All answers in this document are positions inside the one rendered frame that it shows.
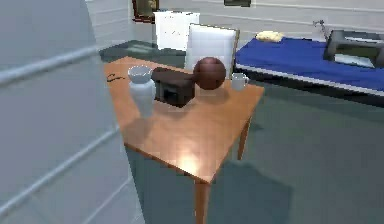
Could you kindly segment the brown wooden table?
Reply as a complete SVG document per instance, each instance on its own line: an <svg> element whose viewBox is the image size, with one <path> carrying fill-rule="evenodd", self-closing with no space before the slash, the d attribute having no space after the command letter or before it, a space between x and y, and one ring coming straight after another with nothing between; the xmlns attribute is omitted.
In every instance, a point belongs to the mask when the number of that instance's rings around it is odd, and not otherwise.
<svg viewBox="0 0 384 224"><path fill-rule="evenodd" d="M231 82L213 91L196 90L182 108L156 101L153 115L142 119L129 92L128 70L157 63L124 57L104 66L115 114L129 149L156 160L194 180L196 224L206 224L210 186L231 147L238 143L241 159L254 109L264 89L249 85L242 91Z"/></svg>

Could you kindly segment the dark brown box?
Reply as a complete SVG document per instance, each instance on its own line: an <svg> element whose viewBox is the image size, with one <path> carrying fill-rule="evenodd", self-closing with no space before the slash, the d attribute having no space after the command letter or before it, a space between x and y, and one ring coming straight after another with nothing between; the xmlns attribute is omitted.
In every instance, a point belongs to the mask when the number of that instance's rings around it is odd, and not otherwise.
<svg viewBox="0 0 384 224"><path fill-rule="evenodd" d="M191 74L157 67L153 70L152 80L157 101L181 108L195 97L195 78Z"/></svg>

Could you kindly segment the brown basketball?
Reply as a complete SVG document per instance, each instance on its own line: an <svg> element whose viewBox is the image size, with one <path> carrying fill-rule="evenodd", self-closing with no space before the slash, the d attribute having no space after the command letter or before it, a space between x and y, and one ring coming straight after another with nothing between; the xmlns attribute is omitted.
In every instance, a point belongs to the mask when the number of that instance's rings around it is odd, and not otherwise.
<svg viewBox="0 0 384 224"><path fill-rule="evenodd" d="M224 64L215 57L205 57L199 60L193 70L196 84L204 90L219 88L226 78Z"/></svg>

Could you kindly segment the white vase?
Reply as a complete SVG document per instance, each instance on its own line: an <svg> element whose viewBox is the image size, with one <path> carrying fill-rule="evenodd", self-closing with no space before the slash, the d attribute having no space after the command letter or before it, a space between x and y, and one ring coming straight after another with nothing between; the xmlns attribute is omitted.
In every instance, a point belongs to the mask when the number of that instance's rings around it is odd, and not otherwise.
<svg viewBox="0 0 384 224"><path fill-rule="evenodd" d="M152 115L156 95L153 70L145 65L133 66L128 70L129 90L142 118Z"/></svg>

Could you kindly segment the white mug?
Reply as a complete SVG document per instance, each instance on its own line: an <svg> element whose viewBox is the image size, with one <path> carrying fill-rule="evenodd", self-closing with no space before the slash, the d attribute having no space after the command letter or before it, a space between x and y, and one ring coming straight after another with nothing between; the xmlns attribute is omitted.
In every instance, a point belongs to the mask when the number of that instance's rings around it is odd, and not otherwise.
<svg viewBox="0 0 384 224"><path fill-rule="evenodd" d="M249 82L249 78L244 73L233 73L231 87L234 90L243 90Z"/></svg>

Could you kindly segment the white chair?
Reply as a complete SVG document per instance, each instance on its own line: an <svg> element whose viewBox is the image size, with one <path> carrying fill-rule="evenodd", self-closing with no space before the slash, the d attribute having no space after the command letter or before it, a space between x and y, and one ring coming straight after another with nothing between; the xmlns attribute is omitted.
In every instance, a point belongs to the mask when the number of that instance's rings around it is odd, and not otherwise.
<svg viewBox="0 0 384 224"><path fill-rule="evenodd" d="M238 29L191 23L184 69L192 71L200 59L214 57L224 64L226 78L230 79L239 35Z"/></svg>

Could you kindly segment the white cupboard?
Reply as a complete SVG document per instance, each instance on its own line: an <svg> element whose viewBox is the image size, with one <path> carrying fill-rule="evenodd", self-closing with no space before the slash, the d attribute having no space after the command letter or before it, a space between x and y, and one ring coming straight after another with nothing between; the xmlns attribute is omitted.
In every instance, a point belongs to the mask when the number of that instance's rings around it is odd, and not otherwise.
<svg viewBox="0 0 384 224"><path fill-rule="evenodd" d="M191 23L199 24L200 14L183 11L158 11L154 15L158 49L185 51L189 26Z"/></svg>

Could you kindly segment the yellow pillow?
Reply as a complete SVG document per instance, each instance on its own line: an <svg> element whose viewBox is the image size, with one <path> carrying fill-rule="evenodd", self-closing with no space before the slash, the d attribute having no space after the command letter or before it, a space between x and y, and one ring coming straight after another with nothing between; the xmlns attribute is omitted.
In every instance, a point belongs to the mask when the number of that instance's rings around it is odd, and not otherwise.
<svg viewBox="0 0 384 224"><path fill-rule="evenodd" d="M280 42L283 37L283 33L276 31L262 31L255 36L257 40L264 42Z"/></svg>

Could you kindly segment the blue bed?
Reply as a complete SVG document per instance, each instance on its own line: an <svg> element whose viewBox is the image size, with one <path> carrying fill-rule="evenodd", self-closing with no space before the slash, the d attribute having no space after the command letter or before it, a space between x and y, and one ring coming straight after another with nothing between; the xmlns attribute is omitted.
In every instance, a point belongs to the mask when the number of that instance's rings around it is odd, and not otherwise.
<svg viewBox="0 0 384 224"><path fill-rule="evenodd" d="M324 49L310 39L252 39L236 52L235 69L253 80L384 108L384 69L327 61Z"/></svg>

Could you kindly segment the dark green framed picture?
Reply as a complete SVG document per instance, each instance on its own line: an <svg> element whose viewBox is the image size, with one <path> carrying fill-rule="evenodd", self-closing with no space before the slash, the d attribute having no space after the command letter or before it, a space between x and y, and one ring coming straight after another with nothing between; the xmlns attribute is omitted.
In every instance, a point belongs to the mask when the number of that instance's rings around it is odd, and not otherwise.
<svg viewBox="0 0 384 224"><path fill-rule="evenodd" d="M250 7L252 0L224 0L224 6Z"/></svg>

